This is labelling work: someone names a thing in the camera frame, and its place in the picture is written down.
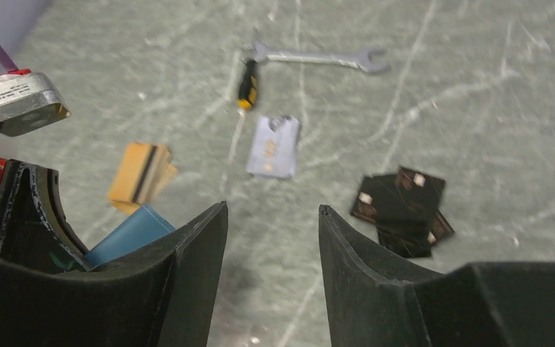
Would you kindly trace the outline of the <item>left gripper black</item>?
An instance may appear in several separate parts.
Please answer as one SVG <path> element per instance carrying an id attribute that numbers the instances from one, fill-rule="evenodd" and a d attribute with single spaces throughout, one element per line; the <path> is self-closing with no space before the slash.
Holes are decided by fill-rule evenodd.
<path id="1" fill-rule="evenodd" d="M 0 158 L 0 260 L 42 273 L 85 272 L 87 251 L 66 220 L 59 172 Z"/>

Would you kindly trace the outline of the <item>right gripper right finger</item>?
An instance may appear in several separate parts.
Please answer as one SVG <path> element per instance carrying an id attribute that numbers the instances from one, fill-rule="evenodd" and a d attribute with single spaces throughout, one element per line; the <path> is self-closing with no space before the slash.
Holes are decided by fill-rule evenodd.
<path id="1" fill-rule="evenodd" d="M 555 346 L 555 262 L 421 267 L 319 208 L 333 346 Z"/>

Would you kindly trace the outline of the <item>blue leather card holder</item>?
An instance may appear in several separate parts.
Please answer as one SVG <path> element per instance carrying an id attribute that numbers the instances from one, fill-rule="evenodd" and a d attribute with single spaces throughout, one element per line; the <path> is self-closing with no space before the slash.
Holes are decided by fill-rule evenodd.
<path id="1" fill-rule="evenodd" d="M 85 259 L 96 267 L 123 257 L 175 230 L 156 210 L 144 204 L 94 246 Z"/>

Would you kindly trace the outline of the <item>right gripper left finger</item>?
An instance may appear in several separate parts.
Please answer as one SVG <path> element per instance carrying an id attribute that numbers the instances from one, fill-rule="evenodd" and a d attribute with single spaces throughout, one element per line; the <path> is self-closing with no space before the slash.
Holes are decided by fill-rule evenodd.
<path id="1" fill-rule="evenodd" d="M 0 346 L 206 346 L 227 235 L 219 202 L 90 272 L 0 260 Z"/>

